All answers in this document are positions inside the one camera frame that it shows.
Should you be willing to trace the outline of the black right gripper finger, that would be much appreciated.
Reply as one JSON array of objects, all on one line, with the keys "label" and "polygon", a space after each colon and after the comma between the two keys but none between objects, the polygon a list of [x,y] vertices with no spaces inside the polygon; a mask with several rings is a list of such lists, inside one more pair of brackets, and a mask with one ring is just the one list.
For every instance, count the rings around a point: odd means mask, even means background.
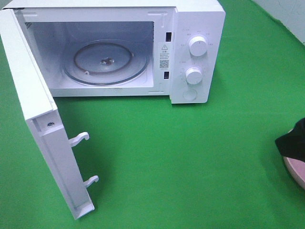
[{"label": "black right gripper finger", "polygon": [[281,156],[305,161],[305,119],[299,120],[287,134],[277,138],[275,144]]}]

